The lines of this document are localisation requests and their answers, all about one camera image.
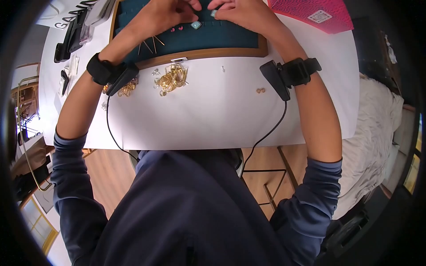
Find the bed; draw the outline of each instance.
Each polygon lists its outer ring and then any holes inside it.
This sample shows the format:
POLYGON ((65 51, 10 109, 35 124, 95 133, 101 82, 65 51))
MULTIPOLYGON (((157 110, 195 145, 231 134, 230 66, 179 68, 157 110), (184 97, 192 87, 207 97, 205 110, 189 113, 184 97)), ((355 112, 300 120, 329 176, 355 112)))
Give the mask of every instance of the bed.
POLYGON ((343 140, 341 189, 333 220, 345 215, 390 174, 386 164, 392 161, 392 138, 401 124, 403 102, 385 85, 360 76, 357 127, 352 138, 343 140))

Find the window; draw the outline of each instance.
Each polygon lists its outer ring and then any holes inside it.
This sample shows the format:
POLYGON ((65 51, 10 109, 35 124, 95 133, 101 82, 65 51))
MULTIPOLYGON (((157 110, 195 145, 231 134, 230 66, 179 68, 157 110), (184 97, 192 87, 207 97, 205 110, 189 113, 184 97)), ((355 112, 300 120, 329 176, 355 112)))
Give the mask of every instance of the window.
POLYGON ((416 149, 422 151, 422 114, 420 114, 420 123, 419 123, 419 134, 417 135, 416 149))
POLYGON ((21 208, 21 212, 33 238, 44 254, 47 255, 58 232, 43 215, 32 197, 21 208))
POLYGON ((417 135, 417 142, 416 147, 414 149, 414 156, 411 161, 410 169, 408 171, 408 175, 405 178, 404 181, 404 187, 407 188, 407 190, 413 194, 414 187, 416 186, 416 180, 417 175, 419 172, 420 167, 420 157, 421 157, 421 150, 422 150, 422 114, 420 114, 420 121, 419 121, 419 132, 417 135))
POLYGON ((404 181, 404 186, 413 194, 414 186, 416 184, 417 173, 419 172, 420 158, 417 155, 413 156, 413 161, 411 162, 410 170, 408 172, 407 178, 404 181))

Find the wooden tray frame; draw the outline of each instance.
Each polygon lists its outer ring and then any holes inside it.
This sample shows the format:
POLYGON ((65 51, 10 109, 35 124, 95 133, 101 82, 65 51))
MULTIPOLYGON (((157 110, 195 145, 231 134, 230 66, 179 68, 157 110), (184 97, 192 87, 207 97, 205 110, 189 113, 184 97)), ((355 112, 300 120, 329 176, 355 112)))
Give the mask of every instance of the wooden tray frame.
MULTIPOLYGON (((109 41, 112 41, 114 35, 114 25, 116 21, 118 4, 124 0, 118 0, 115 3, 112 14, 111 31, 109 33, 109 41)), ((174 54, 162 55, 155 58, 150 58, 136 63, 139 69, 146 69, 153 66, 159 66, 171 63, 172 59, 186 57, 191 59, 213 58, 213 57, 265 57, 268 55, 268 43, 262 35, 259 34, 258 48, 211 48, 179 52, 174 54)))

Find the teal velvet tray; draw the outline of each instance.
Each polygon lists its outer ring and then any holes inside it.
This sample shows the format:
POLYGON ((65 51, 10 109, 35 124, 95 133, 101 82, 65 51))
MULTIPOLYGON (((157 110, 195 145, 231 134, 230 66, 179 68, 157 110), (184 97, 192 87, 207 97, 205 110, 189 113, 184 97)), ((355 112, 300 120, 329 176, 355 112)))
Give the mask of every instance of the teal velvet tray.
MULTIPOLYGON (((115 6, 110 40, 112 40, 149 0, 120 0, 115 6)), ((202 26, 195 30, 189 23, 179 24, 145 40, 131 51, 126 62, 134 62, 139 69, 170 63, 170 60, 211 57, 265 57, 268 55, 266 39, 252 31, 228 21, 215 20, 207 10, 210 0, 200 0, 202 11, 195 12, 202 26)))

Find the hand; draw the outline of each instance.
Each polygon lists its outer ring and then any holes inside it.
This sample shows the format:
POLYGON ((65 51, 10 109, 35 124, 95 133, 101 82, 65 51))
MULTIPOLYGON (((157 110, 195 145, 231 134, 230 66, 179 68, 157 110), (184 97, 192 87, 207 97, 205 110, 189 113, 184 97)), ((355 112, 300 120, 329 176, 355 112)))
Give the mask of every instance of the hand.
POLYGON ((212 0, 207 9, 218 6, 217 20, 228 20, 267 37, 271 29, 281 27, 281 21, 262 0, 212 0))
POLYGON ((201 10, 199 0, 151 0, 126 26, 137 44, 180 23, 198 20, 191 7, 201 10))

